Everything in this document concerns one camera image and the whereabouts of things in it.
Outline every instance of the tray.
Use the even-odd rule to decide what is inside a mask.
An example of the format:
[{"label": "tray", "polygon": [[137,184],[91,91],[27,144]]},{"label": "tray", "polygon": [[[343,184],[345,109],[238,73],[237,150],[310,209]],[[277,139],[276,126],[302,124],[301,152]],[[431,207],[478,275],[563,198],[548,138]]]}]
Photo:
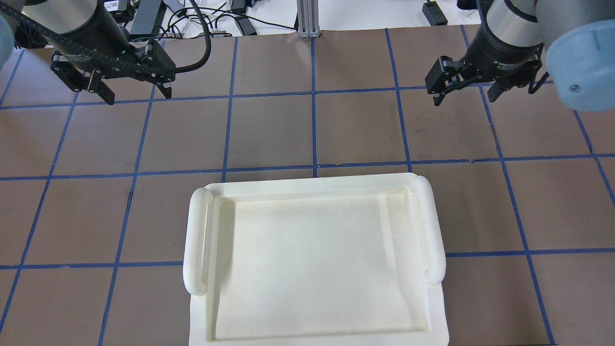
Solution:
[{"label": "tray", "polygon": [[448,344],[434,197],[412,173],[207,185],[184,257],[190,346]]}]

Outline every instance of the blue plastic cap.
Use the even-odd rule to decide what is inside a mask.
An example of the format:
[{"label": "blue plastic cap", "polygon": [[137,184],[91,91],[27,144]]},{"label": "blue plastic cap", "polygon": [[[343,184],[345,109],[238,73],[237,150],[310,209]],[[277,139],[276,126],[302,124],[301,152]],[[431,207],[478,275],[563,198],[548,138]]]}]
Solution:
[{"label": "blue plastic cap", "polygon": [[15,38],[13,37],[13,30],[10,29],[10,25],[6,22],[3,16],[0,15],[0,68],[9,59],[10,54],[13,52],[13,46],[15,45]]},{"label": "blue plastic cap", "polygon": [[615,19],[580,26],[560,36],[546,64],[560,100],[580,111],[615,107]]}]

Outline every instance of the metal post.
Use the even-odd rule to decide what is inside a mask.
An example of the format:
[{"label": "metal post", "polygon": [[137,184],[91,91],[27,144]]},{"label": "metal post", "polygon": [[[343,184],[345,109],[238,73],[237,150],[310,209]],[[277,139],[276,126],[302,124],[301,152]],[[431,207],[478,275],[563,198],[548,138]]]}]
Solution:
[{"label": "metal post", "polygon": [[318,0],[297,0],[297,22],[299,37],[320,37]]}]

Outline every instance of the white plastic bin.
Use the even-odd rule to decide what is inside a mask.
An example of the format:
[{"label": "white plastic bin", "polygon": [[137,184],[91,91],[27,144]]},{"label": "white plastic bin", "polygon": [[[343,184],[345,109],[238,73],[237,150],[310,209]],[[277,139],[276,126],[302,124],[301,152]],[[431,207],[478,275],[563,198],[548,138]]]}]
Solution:
[{"label": "white plastic bin", "polygon": [[444,346],[445,254],[412,173],[214,183],[190,201],[190,346]]}]

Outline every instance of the white floor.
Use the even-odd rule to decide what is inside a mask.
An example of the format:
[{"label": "white floor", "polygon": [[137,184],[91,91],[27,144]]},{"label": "white floor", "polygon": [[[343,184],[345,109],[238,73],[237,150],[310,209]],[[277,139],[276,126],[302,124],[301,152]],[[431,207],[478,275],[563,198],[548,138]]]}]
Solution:
[{"label": "white floor", "polygon": [[[199,0],[201,7],[218,8],[225,0]],[[449,25],[478,24],[480,19],[476,10],[460,10],[456,0],[437,0]],[[366,30],[398,28],[405,26],[429,26],[421,12],[425,0],[320,0],[319,23],[321,30]],[[268,22],[293,26],[297,13],[296,0],[261,0],[254,7],[248,8],[248,15]],[[259,35],[292,32],[285,28],[266,25],[252,20]],[[188,36],[196,36],[202,30],[198,24],[187,20],[178,25]],[[241,35],[235,22],[230,18],[221,18],[218,27]]]}]

